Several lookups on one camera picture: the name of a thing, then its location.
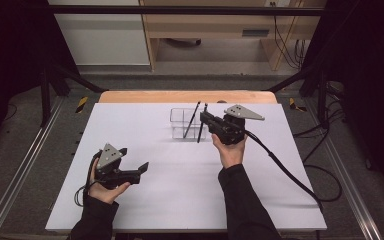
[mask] black curtain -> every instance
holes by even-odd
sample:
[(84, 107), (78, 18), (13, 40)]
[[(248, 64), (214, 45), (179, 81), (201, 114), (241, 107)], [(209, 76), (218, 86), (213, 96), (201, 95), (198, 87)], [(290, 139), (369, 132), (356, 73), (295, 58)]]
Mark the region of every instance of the black curtain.
[[(26, 10), (25, 4), (48, 5), (46, 0), (0, 0), (0, 125), (14, 95), (40, 85), (46, 64), (57, 63), (79, 74), (53, 14)], [(57, 94), (69, 91), (61, 76), (49, 71)]]
[[(346, 2), (351, 9), (356, 1)], [(340, 21), (321, 19), (304, 65), (314, 61), (332, 25)], [(361, 136), (368, 159), (384, 174), (384, 2), (361, 0), (325, 57), (327, 80), (344, 84), (350, 124)]]

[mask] white table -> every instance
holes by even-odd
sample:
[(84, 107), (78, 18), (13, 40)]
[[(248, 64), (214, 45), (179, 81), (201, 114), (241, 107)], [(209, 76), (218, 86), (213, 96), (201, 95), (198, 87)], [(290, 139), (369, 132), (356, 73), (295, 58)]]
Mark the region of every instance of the white table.
[[(226, 230), (223, 193), (217, 180), (221, 163), (211, 137), (197, 144), (172, 138), (170, 110), (194, 108), (196, 103), (97, 103), (94, 106), (72, 165), (46, 229), (68, 232), (82, 208), (74, 193), (86, 179), (92, 156), (110, 143), (128, 148), (120, 168), (137, 169), (149, 161), (141, 183), (132, 185), (116, 201), (116, 232), (220, 232)], [(212, 104), (208, 111), (222, 117), (233, 104)], [(311, 188), (280, 104), (241, 104), (265, 117), (247, 120), (246, 128)], [(316, 202), (292, 182), (267, 153), (248, 138), (244, 166), (254, 190), (279, 231), (326, 229)]]

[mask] transparent compartment box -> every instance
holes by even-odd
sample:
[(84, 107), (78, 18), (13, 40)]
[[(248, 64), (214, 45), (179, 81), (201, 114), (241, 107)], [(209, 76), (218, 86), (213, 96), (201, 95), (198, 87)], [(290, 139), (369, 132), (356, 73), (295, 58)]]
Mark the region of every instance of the transparent compartment box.
[[(172, 138), (173, 139), (187, 139), (187, 140), (198, 140), (199, 128), (201, 127), (201, 121), (199, 120), (199, 113), (204, 109), (198, 109), (195, 113), (195, 117), (191, 123), (189, 131), (189, 122), (193, 116), (195, 108), (172, 108), (170, 111), (170, 123), (172, 127)], [(203, 125), (201, 140), (204, 140), (207, 135), (207, 125)]]

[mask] black sleeve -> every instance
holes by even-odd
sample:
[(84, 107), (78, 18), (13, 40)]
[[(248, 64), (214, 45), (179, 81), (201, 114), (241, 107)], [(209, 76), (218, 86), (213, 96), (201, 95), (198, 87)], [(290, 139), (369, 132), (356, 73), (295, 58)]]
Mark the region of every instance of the black sleeve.
[(229, 240), (281, 239), (242, 164), (222, 169), (218, 178), (226, 203)]
[(71, 230), (67, 239), (110, 240), (112, 222), (117, 213), (118, 203), (112, 205), (88, 197), (84, 203), (82, 218)]

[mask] yellow and black tape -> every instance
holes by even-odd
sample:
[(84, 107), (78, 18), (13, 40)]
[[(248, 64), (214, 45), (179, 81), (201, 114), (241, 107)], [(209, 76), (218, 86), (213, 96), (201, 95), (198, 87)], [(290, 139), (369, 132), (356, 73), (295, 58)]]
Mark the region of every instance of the yellow and black tape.
[(82, 97), (80, 99), (79, 105), (77, 106), (77, 109), (76, 109), (76, 113), (81, 113), (83, 111), (86, 101), (87, 101), (87, 97)]
[(289, 108), (290, 109), (295, 109), (295, 110), (298, 110), (298, 111), (301, 111), (301, 112), (307, 112), (307, 108), (306, 107), (298, 107), (297, 105), (295, 105), (295, 100), (293, 98), (289, 98)]

